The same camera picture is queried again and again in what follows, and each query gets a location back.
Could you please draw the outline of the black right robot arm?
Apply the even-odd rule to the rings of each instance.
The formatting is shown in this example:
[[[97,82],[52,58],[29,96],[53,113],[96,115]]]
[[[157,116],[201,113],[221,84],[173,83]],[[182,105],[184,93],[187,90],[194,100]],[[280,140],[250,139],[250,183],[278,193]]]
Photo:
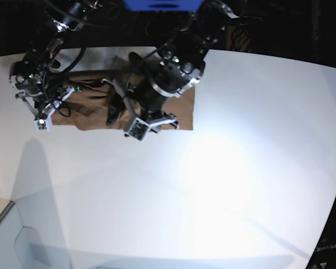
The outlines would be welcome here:
[[[89,15],[100,6],[100,1],[45,1],[44,11],[48,19],[30,43],[23,58],[11,65],[10,85],[34,116],[37,131],[50,131],[52,116],[71,116],[66,100],[81,89],[68,86],[69,73],[82,59],[86,47],[80,49],[75,60],[60,71],[56,59],[71,32],[84,26],[95,26],[88,21]]]

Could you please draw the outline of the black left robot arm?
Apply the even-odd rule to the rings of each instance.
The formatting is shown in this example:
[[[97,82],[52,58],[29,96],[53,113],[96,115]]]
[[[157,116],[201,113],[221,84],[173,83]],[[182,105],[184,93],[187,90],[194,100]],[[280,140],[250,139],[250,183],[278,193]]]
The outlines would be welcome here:
[[[128,113],[124,134],[139,141],[164,126],[180,127],[177,116],[163,110],[165,103],[180,98],[201,81],[208,51],[219,40],[229,19],[239,18],[242,1],[203,1],[190,12],[166,41],[148,55],[129,53],[128,70],[120,70],[102,83],[114,90],[106,125],[112,127],[121,113]]]

